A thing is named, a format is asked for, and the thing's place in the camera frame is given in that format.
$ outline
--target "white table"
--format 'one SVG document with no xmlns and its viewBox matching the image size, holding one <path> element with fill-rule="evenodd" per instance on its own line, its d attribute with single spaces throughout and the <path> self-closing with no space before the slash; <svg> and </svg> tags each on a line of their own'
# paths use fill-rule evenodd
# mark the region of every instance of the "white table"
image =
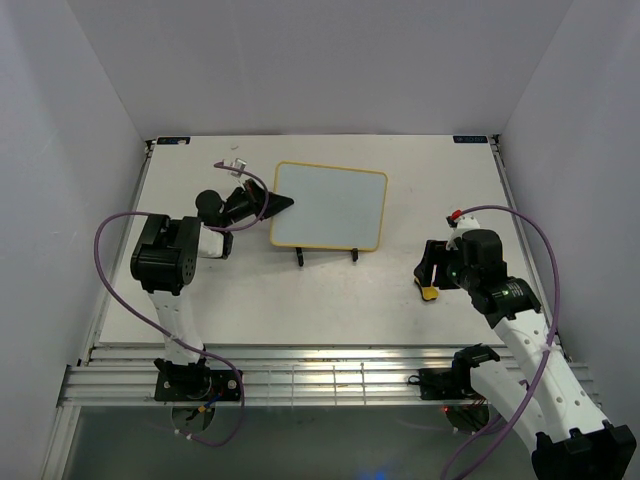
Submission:
<svg viewBox="0 0 640 480">
<path fill-rule="evenodd" d="M 446 239 L 445 216 L 479 204 L 506 205 L 489 144 L 454 144 L 451 136 L 192 137 L 188 145 L 157 145 L 138 210 L 173 218 L 195 215 L 205 189 L 223 198 L 237 183 L 213 168 L 242 158 L 247 170 L 273 186 L 283 160 L 381 170 L 389 177 L 380 247 L 357 264 L 345 252 L 305 252 L 299 268 L 292 249 L 269 243 L 269 221 L 235 234 L 227 260 L 198 260 L 190 285 L 202 340 L 220 345 L 461 345 L 500 344 L 462 291 L 421 300 L 413 269 L 427 239 Z M 485 228 L 504 244 L 509 273 L 533 284 L 508 214 L 480 212 Z M 133 221 L 115 288 L 141 312 L 151 301 L 129 272 L 143 218 Z M 100 344 L 158 344 L 160 334 L 111 301 Z"/>
</svg>

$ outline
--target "gray floor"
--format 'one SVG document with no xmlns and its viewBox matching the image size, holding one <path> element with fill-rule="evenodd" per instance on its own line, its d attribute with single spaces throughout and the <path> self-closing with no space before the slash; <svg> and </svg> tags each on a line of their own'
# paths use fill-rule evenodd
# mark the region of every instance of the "gray floor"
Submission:
<svg viewBox="0 0 640 480">
<path fill-rule="evenodd" d="M 218 432 L 228 431 L 236 414 L 218 409 L 205 435 L 222 438 Z M 64 479 L 437 480 L 465 438 L 452 434 L 436 407 L 254 408 L 231 444 L 210 449 L 174 436 L 169 408 L 85 407 Z M 490 438 L 479 439 L 458 468 Z M 524 445 L 512 435 L 470 478 L 534 480 L 535 475 Z"/>
</svg>

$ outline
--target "yellow object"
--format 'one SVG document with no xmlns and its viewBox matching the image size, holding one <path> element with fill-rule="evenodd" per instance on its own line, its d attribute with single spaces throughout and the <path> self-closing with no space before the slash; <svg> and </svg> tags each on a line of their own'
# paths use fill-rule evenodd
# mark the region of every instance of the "yellow object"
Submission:
<svg viewBox="0 0 640 480">
<path fill-rule="evenodd" d="M 382 213 L 380 215 L 380 228 L 378 229 L 378 243 L 376 244 L 375 248 L 358 248 L 358 251 L 375 252 L 378 249 L 378 247 L 380 246 L 380 237 L 382 236 L 382 220 L 384 218 L 384 206 L 387 203 L 387 186 L 389 185 L 389 177 L 387 176 L 386 173 L 380 172 L 378 170 L 366 170 L 364 168 L 336 167 L 333 165 L 320 165 L 317 163 L 283 161 L 276 166 L 276 178 L 273 181 L 273 193 L 278 193 L 278 169 L 280 168 L 280 165 L 301 165 L 303 167 L 331 168 L 333 170 L 348 170 L 351 172 L 374 173 L 376 175 L 384 175 L 384 178 L 385 178 L 384 200 L 382 202 Z M 325 249 L 325 250 L 348 250 L 348 251 L 353 250 L 353 246 L 334 247 L 334 246 L 325 246 L 325 245 L 293 245 L 293 244 L 289 245 L 284 243 L 276 243 L 273 241 L 273 221 L 271 222 L 271 229 L 269 230 L 269 241 L 271 242 L 271 245 L 274 245 L 276 247 L 319 248 L 319 249 Z"/>
<path fill-rule="evenodd" d="M 420 280 L 418 280 L 417 277 L 414 278 L 414 281 L 416 282 L 416 285 L 418 285 L 420 293 L 422 294 L 422 299 L 425 302 L 430 302 L 431 300 L 435 300 L 436 298 L 438 298 L 438 290 L 436 289 L 436 287 L 423 287 L 422 285 L 420 285 Z"/>
</svg>

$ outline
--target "cable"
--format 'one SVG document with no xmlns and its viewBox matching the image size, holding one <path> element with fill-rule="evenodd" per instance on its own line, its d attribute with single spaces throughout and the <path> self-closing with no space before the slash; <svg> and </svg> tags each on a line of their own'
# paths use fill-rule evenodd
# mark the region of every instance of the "cable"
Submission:
<svg viewBox="0 0 640 480">
<path fill-rule="evenodd" d="M 235 231 L 239 231 L 239 230 L 245 230 L 245 229 L 255 225 L 258 221 L 260 221 L 260 219 L 262 218 L 262 215 L 264 215 L 264 212 L 265 212 L 265 210 L 267 208 L 267 202 L 268 202 L 268 198 L 269 198 L 268 197 L 269 194 L 268 194 L 267 185 L 262 181 L 261 178 L 257 177 L 256 175 L 254 175 L 252 173 L 249 173 L 249 172 L 246 172 L 246 171 L 243 171 L 243 170 L 240 170 L 240 169 L 237 169 L 237 168 L 234 168 L 234 167 L 227 167 L 222 162 L 218 162 L 218 163 L 214 164 L 214 167 L 215 168 L 220 168 L 222 170 L 235 171 L 235 172 L 242 173 L 243 175 L 247 175 L 248 177 L 251 177 L 251 178 L 255 179 L 256 181 L 258 181 L 263 186 L 264 192 L 265 192 L 264 205 L 262 207 L 262 210 L 260 211 L 260 213 L 258 214 L 258 216 L 256 217 L 256 219 L 254 221 L 252 221 L 251 223 L 248 223 L 247 225 L 244 225 L 242 227 L 216 229 L 216 231 L 224 231 L 224 232 L 234 231 L 235 232 Z M 150 212 L 121 212 L 121 213 L 113 214 L 113 215 L 105 218 L 102 221 L 102 223 L 98 226 L 98 229 L 96 230 L 96 235 L 95 235 L 94 240 L 93 240 L 93 260 L 94 260 L 94 263 L 95 263 L 95 266 L 96 266 L 96 270 L 98 272 L 98 277 L 100 277 L 100 281 L 102 282 L 104 287 L 107 289 L 107 291 L 111 294 L 111 296 L 120 305 L 122 305 L 125 308 L 125 310 L 127 310 L 133 316 L 139 318 L 144 323 L 149 325 L 151 328 L 154 328 L 155 330 L 159 331 L 165 337 L 171 338 L 176 344 L 180 345 L 182 348 L 184 348 L 186 350 L 189 350 L 191 352 L 197 353 L 199 355 L 202 355 L 203 357 L 211 358 L 213 360 L 217 360 L 218 362 L 222 362 L 222 363 L 224 363 L 226 366 L 228 366 L 231 369 L 231 371 L 233 372 L 234 376 L 236 377 L 236 381 L 238 383 L 238 387 L 240 388 L 240 417 L 238 418 L 238 422 L 236 423 L 236 426 L 231 431 L 231 433 L 226 438 L 224 438 L 223 440 L 221 440 L 219 442 L 212 442 L 212 441 L 204 439 L 204 438 L 196 437 L 196 436 L 192 435 L 191 433 L 189 433 L 187 431 L 179 430 L 179 433 L 181 433 L 182 435 L 184 435 L 185 437 L 187 437 L 189 439 L 195 440 L 196 442 L 202 443 L 202 444 L 207 445 L 209 447 L 222 447 L 223 445 L 226 445 L 231 440 L 233 440 L 233 438 L 236 436 L 236 434 L 240 430 L 240 427 L 242 426 L 242 423 L 244 421 L 244 409 L 245 409 L 244 384 L 242 382 L 242 375 L 240 375 L 240 372 L 238 371 L 238 369 L 233 365 L 233 363 L 231 363 L 229 360 L 227 360 L 224 357 L 221 357 L 221 356 L 216 355 L 216 354 L 211 353 L 211 352 L 207 352 L 205 350 L 200 350 L 199 348 L 195 348 L 195 347 L 183 342 L 179 338 L 173 338 L 173 334 L 169 330 L 167 330 L 166 328 L 162 327 L 158 323 L 154 322 L 150 318 L 146 317 L 142 313 L 138 312 L 134 307 L 132 307 L 129 303 L 127 303 L 127 301 L 124 298 L 122 298 L 118 294 L 118 292 L 115 291 L 115 289 L 113 288 L 113 286 L 111 285 L 111 283 L 107 279 L 107 276 L 104 273 L 104 269 L 102 268 L 102 262 L 100 261 L 100 237 L 101 237 L 102 231 L 105 229 L 105 227 L 110 222 L 112 222 L 113 220 L 116 220 L 118 218 L 131 217 L 131 216 L 148 217 L 149 215 L 153 215 L 153 214 L 150 213 Z"/>
<path fill-rule="evenodd" d="M 558 332 L 558 322 L 560 320 L 560 275 L 558 273 L 558 262 L 556 260 L 556 255 L 553 251 L 553 248 L 551 247 L 551 242 L 549 241 L 549 238 L 545 235 L 545 233 L 542 231 L 542 228 L 540 228 L 540 226 L 533 219 L 512 208 L 503 207 L 502 205 L 480 205 L 477 207 L 471 207 L 466 210 L 463 210 L 462 212 L 457 212 L 457 216 L 459 217 L 461 215 L 478 212 L 480 210 L 501 210 L 503 212 L 508 212 L 512 215 L 515 215 L 516 217 L 521 218 L 522 220 L 527 222 L 529 225 L 531 225 L 536 230 L 536 232 L 538 232 L 538 234 L 540 235 L 540 238 L 542 238 L 542 241 L 544 242 L 544 245 L 547 248 L 547 252 L 549 253 L 549 259 L 551 260 L 551 269 L 553 271 L 553 284 L 554 284 L 553 314 L 551 316 L 551 326 L 549 327 L 549 334 L 547 335 L 547 345 L 551 347 L 553 345 L 553 341 L 555 339 L 556 333 Z M 542 374 L 544 373 L 544 369 L 546 368 L 547 362 L 549 361 L 549 354 L 550 354 L 550 350 L 546 350 L 542 353 L 542 358 L 540 360 L 540 365 L 538 366 L 538 370 L 533 376 L 533 379 L 531 380 L 531 384 L 529 385 L 527 393 L 525 394 L 524 398 L 522 399 L 522 402 L 520 403 L 515 413 L 513 414 L 513 417 L 511 417 L 511 419 L 507 422 L 504 428 L 502 428 L 502 430 L 498 433 L 498 436 L 493 440 L 493 442 L 491 442 L 491 445 L 489 446 L 489 448 L 487 448 L 484 451 L 484 453 L 482 453 L 482 455 L 480 455 L 470 467 L 466 468 L 462 473 L 458 474 L 453 480 L 462 480 L 463 478 L 467 477 L 470 473 L 472 473 L 476 468 L 482 465 L 484 461 L 487 458 L 489 458 L 489 456 L 491 456 L 491 454 L 500 446 L 500 444 L 504 441 L 504 439 L 507 437 L 509 432 L 513 430 L 513 427 L 522 416 L 523 412 L 529 405 L 529 402 L 533 398 L 533 395 L 536 389 L 538 388 L 538 384 L 542 379 Z M 442 473 L 440 474 L 440 480 L 446 480 L 447 473 L 449 471 L 449 468 L 451 468 L 451 465 L 453 465 L 453 463 L 456 461 L 458 456 L 460 456 L 460 453 L 469 444 L 471 444 L 476 437 L 480 437 L 480 435 L 474 435 L 469 440 L 467 440 L 460 448 L 458 448 L 458 450 L 456 450 L 456 452 L 451 456 L 451 458 L 447 460 L 447 463 L 445 464 L 444 468 L 442 469 Z"/>
</svg>

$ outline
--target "yellow and black object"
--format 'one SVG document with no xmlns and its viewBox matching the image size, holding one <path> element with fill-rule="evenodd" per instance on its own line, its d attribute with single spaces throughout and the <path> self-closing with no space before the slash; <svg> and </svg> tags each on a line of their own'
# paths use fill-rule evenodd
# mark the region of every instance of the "yellow and black object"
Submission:
<svg viewBox="0 0 640 480">
<path fill-rule="evenodd" d="M 422 260 L 413 271 L 414 282 L 418 285 L 425 302 L 438 298 L 436 287 L 441 290 L 459 288 L 447 277 L 446 267 L 445 269 L 436 268 L 439 265 L 447 265 L 451 256 L 452 253 L 447 250 L 445 240 L 427 240 Z"/>
</svg>

